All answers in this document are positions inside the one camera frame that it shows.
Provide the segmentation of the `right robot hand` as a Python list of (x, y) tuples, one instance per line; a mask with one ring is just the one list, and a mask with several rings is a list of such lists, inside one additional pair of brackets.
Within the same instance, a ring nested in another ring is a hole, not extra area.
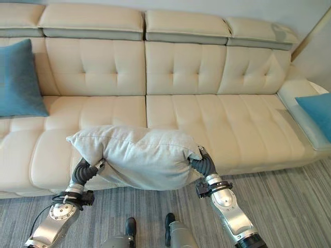
[(205, 178), (217, 174), (215, 164), (203, 146), (198, 146), (200, 155), (202, 159), (190, 159), (190, 164), (192, 167), (197, 170), (200, 174), (202, 174)]

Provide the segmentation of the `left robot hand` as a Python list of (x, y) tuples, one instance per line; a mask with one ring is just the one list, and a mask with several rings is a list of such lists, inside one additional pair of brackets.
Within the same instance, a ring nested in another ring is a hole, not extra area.
[(90, 165), (84, 158), (81, 158), (72, 172), (69, 188), (83, 191), (85, 184), (101, 172), (105, 166), (105, 160), (99, 160), (95, 165)]

